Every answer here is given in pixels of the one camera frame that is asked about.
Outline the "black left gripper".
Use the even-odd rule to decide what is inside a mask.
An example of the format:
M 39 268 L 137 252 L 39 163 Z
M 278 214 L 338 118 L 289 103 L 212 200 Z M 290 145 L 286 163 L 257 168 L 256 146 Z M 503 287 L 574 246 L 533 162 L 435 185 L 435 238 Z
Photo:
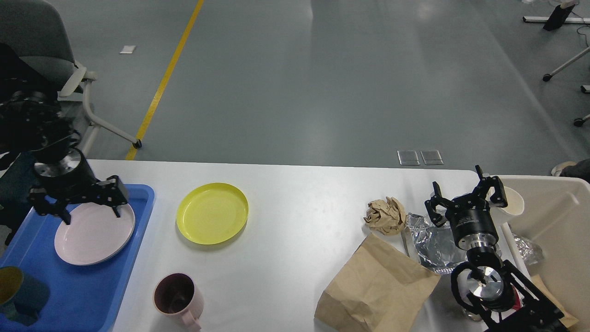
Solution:
M 120 177 L 99 180 L 79 149 L 69 148 L 56 163 L 37 160 L 32 169 L 38 185 L 29 190 L 28 201 L 40 216 L 59 217 L 71 225 L 68 204 L 94 202 L 110 207 L 117 218 L 118 207 L 128 204 L 129 193 Z

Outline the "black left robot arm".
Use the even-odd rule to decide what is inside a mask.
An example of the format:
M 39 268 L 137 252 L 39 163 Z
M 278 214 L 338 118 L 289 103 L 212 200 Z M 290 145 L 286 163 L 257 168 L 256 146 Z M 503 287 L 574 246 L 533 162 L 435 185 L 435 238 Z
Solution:
M 16 92 L 1 103 L 1 142 L 12 154 L 30 153 L 37 185 L 28 201 L 40 216 L 71 223 L 70 204 L 92 202 L 112 209 L 116 218 L 129 193 L 119 176 L 99 180 L 80 149 L 71 141 L 72 122 L 59 104 L 40 92 Z

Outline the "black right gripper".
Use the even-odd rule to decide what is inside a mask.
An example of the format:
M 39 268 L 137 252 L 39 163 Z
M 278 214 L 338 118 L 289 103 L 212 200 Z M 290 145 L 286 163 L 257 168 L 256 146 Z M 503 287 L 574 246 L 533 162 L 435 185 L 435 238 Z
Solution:
M 447 220 L 455 245 L 468 251 L 476 247 L 494 248 L 499 240 L 496 227 L 490 215 L 490 206 L 507 208 L 507 195 L 498 176 L 484 173 L 479 165 L 475 166 L 479 182 L 472 191 L 472 196 L 461 196 L 450 200 L 443 197 L 440 185 L 434 181 L 433 194 L 425 201 L 426 212 L 431 222 L 438 228 Z M 437 212 L 437 207 L 447 208 L 445 216 Z

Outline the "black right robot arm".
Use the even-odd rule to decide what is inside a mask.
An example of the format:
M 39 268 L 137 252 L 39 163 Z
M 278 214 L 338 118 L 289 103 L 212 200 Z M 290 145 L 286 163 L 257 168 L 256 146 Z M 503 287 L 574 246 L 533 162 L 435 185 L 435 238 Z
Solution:
M 499 235 L 490 214 L 508 200 L 498 176 L 475 167 L 478 184 L 470 193 L 448 199 L 440 185 L 425 201 L 436 227 L 446 223 L 466 260 L 451 272 L 451 292 L 467 312 L 478 315 L 489 332 L 567 332 L 564 313 L 533 282 L 497 253 Z

